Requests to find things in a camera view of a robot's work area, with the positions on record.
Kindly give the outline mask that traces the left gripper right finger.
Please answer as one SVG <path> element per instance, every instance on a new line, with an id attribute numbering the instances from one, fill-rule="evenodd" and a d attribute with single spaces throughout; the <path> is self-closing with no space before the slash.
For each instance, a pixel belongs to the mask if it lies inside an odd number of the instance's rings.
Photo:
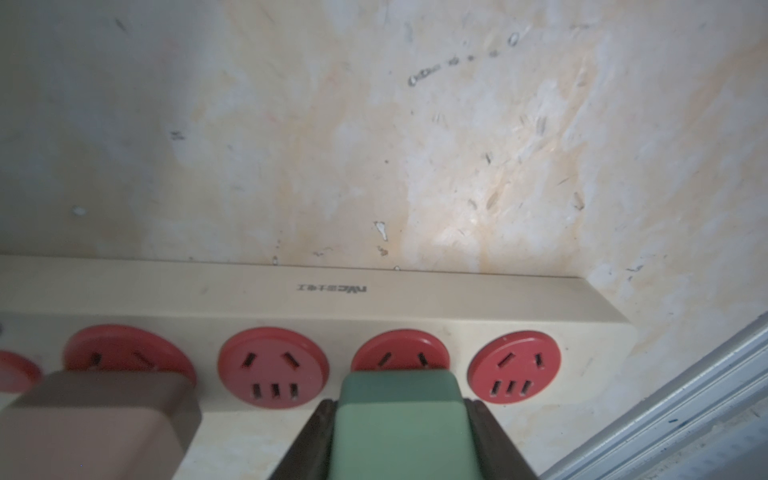
<path id="1" fill-rule="evenodd" d="M 538 480 L 486 404 L 468 398 L 464 403 L 482 477 L 486 480 Z"/>

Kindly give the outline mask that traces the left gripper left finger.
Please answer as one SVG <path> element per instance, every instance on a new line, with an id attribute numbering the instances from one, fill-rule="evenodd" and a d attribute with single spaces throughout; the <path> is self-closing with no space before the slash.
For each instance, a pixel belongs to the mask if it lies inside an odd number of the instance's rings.
<path id="1" fill-rule="evenodd" d="M 269 480 L 329 478 L 336 400 L 322 400 L 299 432 Z"/>

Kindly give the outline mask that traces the green USB charger plug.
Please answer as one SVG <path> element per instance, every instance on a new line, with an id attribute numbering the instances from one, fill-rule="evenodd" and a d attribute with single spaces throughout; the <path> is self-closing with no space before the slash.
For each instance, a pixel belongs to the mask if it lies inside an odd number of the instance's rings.
<path id="1" fill-rule="evenodd" d="M 481 479 L 464 400 L 448 370 L 358 371 L 343 381 L 331 479 Z"/>

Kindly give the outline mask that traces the white red power strip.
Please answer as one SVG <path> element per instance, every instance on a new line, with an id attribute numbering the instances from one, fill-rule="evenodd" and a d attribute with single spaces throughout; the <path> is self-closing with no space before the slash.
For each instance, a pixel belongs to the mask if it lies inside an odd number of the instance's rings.
<path id="1" fill-rule="evenodd" d="M 313 410 L 369 371 L 577 403 L 636 333 L 576 278 L 5 256 L 1 400 L 60 370 L 167 372 L 204 411 Z"/>

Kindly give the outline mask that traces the pink USB charger plug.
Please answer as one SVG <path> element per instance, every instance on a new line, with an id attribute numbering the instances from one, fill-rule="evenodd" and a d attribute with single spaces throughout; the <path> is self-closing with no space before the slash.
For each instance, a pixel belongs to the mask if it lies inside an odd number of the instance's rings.
<path id="1" fill-rule="evenodd" d="M 1 411 L 4 479 L 170 479 L 202 422 L 173 372 L 60 371 Z"/>

